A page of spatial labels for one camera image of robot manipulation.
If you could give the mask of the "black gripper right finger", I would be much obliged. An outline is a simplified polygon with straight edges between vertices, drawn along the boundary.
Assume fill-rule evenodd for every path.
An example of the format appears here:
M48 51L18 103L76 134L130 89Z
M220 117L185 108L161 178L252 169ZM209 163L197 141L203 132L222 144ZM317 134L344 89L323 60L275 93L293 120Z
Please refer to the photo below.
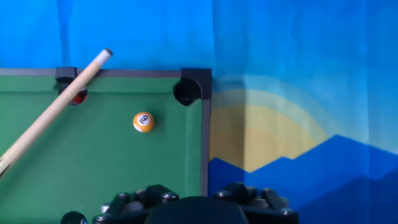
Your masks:
M270 188L258 190L242 182L232 182L216 191L213 198L237 205L249 224L299 224L299 213Z

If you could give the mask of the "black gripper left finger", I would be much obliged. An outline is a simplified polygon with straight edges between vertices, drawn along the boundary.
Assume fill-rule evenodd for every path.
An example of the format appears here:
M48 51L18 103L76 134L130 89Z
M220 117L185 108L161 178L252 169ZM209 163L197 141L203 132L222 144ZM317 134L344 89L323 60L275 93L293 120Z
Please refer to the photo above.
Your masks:
M179 199L163 185L150 185L145 190L117 194L109 207L92 219L92 224L145 224L152 209Z

